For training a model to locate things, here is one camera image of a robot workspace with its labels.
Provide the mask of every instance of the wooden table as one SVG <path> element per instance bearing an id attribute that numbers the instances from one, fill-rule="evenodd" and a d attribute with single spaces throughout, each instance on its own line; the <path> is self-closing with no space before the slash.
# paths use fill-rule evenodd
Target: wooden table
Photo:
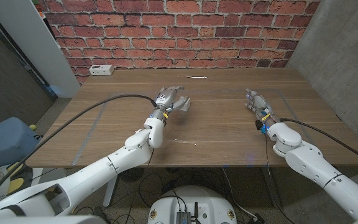
<path id="1" fill-rule="evenodd" d="M 185 78 L 184 76 L 206 76 Z M 326 131 L 358 150 L 358 139 L 306 80 L 293 69 L 116 70 L 112 76 L 89 77 L 46 136 L 81 110 L 107 97 L 137 93 L 155 98 L 161 87 L 183 85 L 187 112 L 174 111 L 150 167 L 265 166 L 265 137 L 254 114 L 244 107 L 246 88 L 258 91 L 280 118 L 295 118 Z M 31 167 L 87 166 L 124 145 L 143 128 L 153 108 L 149 101 L 121 98 L 84 114 L 41 147 Z M 305 141 L 318 146 L 333 165 L 358 165 L 358 156 L 311 129 L 288 123 Z M 271 166 L 287 166 L 268 142 Z"/>

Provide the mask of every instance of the brick wall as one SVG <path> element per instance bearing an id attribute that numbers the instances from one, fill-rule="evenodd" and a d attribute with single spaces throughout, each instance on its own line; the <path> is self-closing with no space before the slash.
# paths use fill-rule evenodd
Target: brick wall
<path id="1" fill-rule="evenodd" d="M 284 67 L 319 2 L 44 0 L 79 82 L 117 68 Z"/>

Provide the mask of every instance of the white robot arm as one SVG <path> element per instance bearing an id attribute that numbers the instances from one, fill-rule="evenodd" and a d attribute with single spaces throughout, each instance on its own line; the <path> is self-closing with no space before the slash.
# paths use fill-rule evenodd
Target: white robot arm
<path id="1" fill-rule="evenodd" d="M 327 162 L 316 146 L 303 141 L 301 135 L 286 124 L 279 123 L 263 96 L 248 90 L 247 98 L 246 107 L 263 124 L 262 132 L 276 142 L 273 146 L 276 154 L 284 157 L 297 173 L 316 182 L 353 219 L 358 220 L 358 185 Z"/>
<path id="2" fill-rule="evenodd" d="M 169 112 L 190 104 L 181 97 L 174 102 L 182 86 L 163 88 L 157 97 L 157 107 L 140 129 L 125 141 L 125 146 L 62 179 L 38 184 L 21 190 L 0 201 L 0 217 L 54 217 L 68 215 L 87 196 L 98 190 L 119 173 L 147 162 L 151 148 L 162 144 L 163 128 Z"/>

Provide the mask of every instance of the yellow object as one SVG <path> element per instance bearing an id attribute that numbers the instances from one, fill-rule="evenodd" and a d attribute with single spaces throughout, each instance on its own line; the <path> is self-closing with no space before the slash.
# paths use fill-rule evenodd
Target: yellow object
<path id="1" fill-rule="evenodd" d="M 17 178 L 11 181 L 11 183 L 9 184 L 9 188 L 7 189 L 7 193 L 11 193 L 15 190 L 17 190 L 19 187 L 21 187 L 21 185 L 23 185 L 24 183 L 24 179 L 23 178 Z"/>
<path id="2" fill-rule="evenodd" d="M 31 128 L 31 130 L 35 131 L 37 129 L 36 125 L 35 124 L 31 124 L 29 126 L 29 128 Z"/>

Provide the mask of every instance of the power strip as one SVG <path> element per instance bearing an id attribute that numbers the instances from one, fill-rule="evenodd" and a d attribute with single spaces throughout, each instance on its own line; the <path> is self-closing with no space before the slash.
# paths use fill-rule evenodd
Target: power strip
<path id="1" fill-rule="evenodd" d="M 112 65 L 92 65 L 89 71 L 91 75 L 111 75 L 114 68 Z"/>

